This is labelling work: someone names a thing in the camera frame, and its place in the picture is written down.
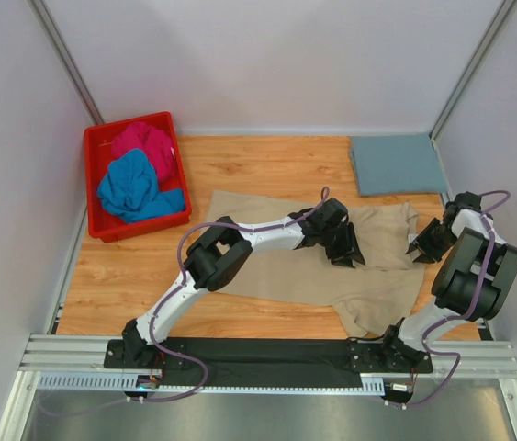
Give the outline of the beige t shirt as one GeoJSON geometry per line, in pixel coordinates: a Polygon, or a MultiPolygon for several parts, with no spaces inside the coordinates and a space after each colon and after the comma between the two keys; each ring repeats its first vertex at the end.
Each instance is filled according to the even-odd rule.
{"type": "Polygon", "coordinates": [[[365,264],[334,266],[322,247],[252,254],[222,293],[331,306],[346,333],[382,334],[408,316],[424,267],[407,253],[419,215],[409,203],[350,208],[365,264]]]}

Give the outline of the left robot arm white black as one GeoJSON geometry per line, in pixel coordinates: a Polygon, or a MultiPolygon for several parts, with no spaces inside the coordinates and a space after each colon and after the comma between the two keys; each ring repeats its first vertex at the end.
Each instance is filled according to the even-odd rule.
{"type": "Polygon", "coordinates": [[[335,198],[271,222],[236,223],[224,216],[198,228],[203,232],[186,257],[177,249],[180,273],[173,285],[122,331],[123,358],[138,368],[149,367],[156,344],[167,338],[184,313],[202,296],[231,283],[252,254],[320,245],[335,266],[365,263],[347,208],[335,198]]]}

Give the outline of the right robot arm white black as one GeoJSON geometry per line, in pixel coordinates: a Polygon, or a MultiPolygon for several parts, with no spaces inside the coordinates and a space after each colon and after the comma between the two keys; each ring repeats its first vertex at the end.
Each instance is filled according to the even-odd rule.
{"type": "Polygon", "coordinates": [[[380,361],[389,370],[413,369],[430,356],[439,337],[465,322],[490,320],[501,310],[517,277],[517,247],[496,232],[491,212],[511,194],[488,209],[483,196],[459,193],[411,242],[417,263],[439,263],[432,285],[433,299],[421,310],[387,328],[380,361]]]}

